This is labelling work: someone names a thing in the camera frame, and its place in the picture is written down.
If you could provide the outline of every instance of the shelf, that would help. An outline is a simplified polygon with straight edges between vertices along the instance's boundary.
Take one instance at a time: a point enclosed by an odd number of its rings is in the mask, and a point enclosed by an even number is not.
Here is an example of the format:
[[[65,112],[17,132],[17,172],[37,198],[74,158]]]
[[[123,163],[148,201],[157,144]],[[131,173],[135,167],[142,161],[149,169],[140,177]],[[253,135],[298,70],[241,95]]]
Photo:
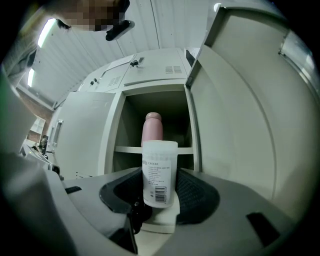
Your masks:
[[[42,119],[42,118],[39,117],[39,116],[36,116],[36,120],[35,120],[35,122],[33,123],[30,131],[33,131],[33,132],[41,135],[42,132],[43,132],[45,123],[46,123],[46,120]]]
[[[139,146],[116,146],[115,152],[142,154],[142,147]],[[192,155],[194,150],[192,147],[179,147],[178,155]]]

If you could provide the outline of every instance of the white cabinet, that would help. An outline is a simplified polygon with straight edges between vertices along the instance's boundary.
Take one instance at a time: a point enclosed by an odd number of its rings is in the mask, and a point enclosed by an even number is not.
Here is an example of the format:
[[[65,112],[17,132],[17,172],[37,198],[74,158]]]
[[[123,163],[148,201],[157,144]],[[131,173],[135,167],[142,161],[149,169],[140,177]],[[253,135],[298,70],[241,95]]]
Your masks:
[[[71,92],[65,100],[51,143],[53,163],[66,180],[98,175],[102,136],[114,96]]]
[[[193,170],[192,124],[185,90],[127,96],[116,131],[112,171],[140,167],[143,125],[149,112],[162,117],[163,139],[178,143],[177,166]]]
[[[177,48],[149,50],[138,53],[123,78],[123,85],[130,86],[158,80],[186,79],[187,73]]]
[[[113,89],[117,89],[122,82],[129,66],[130,64],[126,63],[104,71],[99,77],[96,78],[97,82],[91,85],[87,91],[104,93]]]

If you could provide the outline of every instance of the pink bottle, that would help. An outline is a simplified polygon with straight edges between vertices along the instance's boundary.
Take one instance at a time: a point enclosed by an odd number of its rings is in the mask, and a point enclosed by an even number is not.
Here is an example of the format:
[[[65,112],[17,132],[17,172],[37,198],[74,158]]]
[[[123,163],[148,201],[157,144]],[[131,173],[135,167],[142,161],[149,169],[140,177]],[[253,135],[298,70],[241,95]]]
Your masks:
[[[161,122],[161,115],[156,112],[147,114],[143,125],[141,147],[146,141],[162,141],[163,138],[164,132]]]

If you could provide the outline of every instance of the cabinet door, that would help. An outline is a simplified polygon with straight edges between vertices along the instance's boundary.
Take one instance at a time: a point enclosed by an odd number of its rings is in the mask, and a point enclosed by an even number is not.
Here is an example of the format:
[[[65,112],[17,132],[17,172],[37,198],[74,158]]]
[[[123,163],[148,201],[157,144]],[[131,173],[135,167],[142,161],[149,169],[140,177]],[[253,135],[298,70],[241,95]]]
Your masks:
[[[99,79],[98,82],[95,82],[92,86],[90,86],[88,92],[104,93],[113,89],[117,89],[129,66],[130,64],[126,63],[102,72],[101,75],[96,78]]]
[[[96,176],[100,143],[112,93],[71,92],[58,116],[52,146],[54,163],[66,180],[76,172]]]
[[[257,97],[261,89],[253,90],[248,80],[244,79],[244,73],[240,75],[241,69],[236,70],[233,66],[234,62],[226,61],[214,50],[224,33],[229,32],[233,36],[238,35],[237,33],[243,34],[243,37],[246,37],[246,43],[250,44],[254,38],[246,34],[251,31],[250,26],[257,26],[257,31],[265,26],[255,20],[251,22],[249,18],[238,18],[239,13],[232,15],[232,12],[225,9],[220,8],[217,15],[220,14],[223,14],[220,19],[223,17],[225,20],[222,22],[216,18],[218,23],[209,30],[207,39],[193,65],[190,84],[187,84],[198,124],[200,170],[206,174],[248,186],[271,200],[276,159],[274,137],[270,129],[270,119],[266,116],[266,105]],[[270,36],[268,44],[271,45],[273,34],[270,31],[265,33],[268,37]],[[239,51],[233,56],[239,56],[239,53],[244,51],[242,46],[245,43],[239,44],[238,41],[232,43],[232,47],[225,52],[228,53],[237,48]],[[219,42],[221,48],[227,44],[231,42],[229,40]],[[247,58],[250,56],[252,47],[248,49],[250,50]],[[260,51],[267,51],[267,49],[260,48]],[[276,53],[277,48],[274,49],[275,59],[278,58]],[[263,62],[264,59],[261,58],[261,62],[255,63],[257,69],[264,71],[268,69],[259,66]],[[248,70],[246,75],[252,76],[251,73],[254,73],[252,69]]]
[[[187,78],[186,70],[175,48],[141,52],[132,61],[134,60],[139,62],[139,66],[129,67],[123,79],[124,86]]]

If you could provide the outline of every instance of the white panel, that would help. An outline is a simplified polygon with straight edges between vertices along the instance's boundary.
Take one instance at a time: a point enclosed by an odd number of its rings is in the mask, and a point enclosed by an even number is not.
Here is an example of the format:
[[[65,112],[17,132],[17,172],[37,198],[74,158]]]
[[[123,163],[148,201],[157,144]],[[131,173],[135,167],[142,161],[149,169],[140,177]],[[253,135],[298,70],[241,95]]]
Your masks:
[[[99,80],[98,83],[95,82],[87,91],[104,93],[118,88],[128,70],[129,65],[129,63],[126,63],[108,70],[105,72],[101,80]],[[100,79],[103,72],[104,70],[99,74],[99,76],[96,77],[97,80]]]
[[[52,101],[65,99],[99,67],[123,57],[106,32],[59,29],[54,25],[42,48],[37,49],[32,87]]]
[[[54,158],[61,174],[75,179],[75,172],[96,176],[103,132],[114,94],[73,92],[63,104],[63,120]]]
[[[91,72],[84,80],[83,80],[83,85],[81,86],[80,92],[88,92],[92,86],[90,83],[94,80],[94,78],[96,78],[97,80],[101,77],[101,75],[103,74],[103,72],[106,70],[106,68],[109,66],[109,64],[104,65],[100,68],[98,68],[97,70]]]
[[[208,0],[151,0],[160,48],[200,47]]]
[[[125,86],[154,80],[186,79],[187,73],[183,67],[177,49],[159,49],[141,52],[134,59],[144,58],[139,67],[129,67],[124,76]]]
[[[250,88],[219,55],[203,46],[203,67],[191,87],[202,171],[272,198],[275,159],[263,112]]]
[[[18,153],[36,120],[36,116],[23,103],[16,89],[10,86],[0,72],[0,152]]]
[[[261,102],[276,153],[273,201],[299,220],[319,176],[320,114],[306,83],[278,55],[287,28],[273,18],[262,23],[262,17],[230,12],[212,48],[232,64]]]
[[[125,19],[134,21],[135,27],[117,40],[124,56],[159,49],[150,1],[130,1]]]

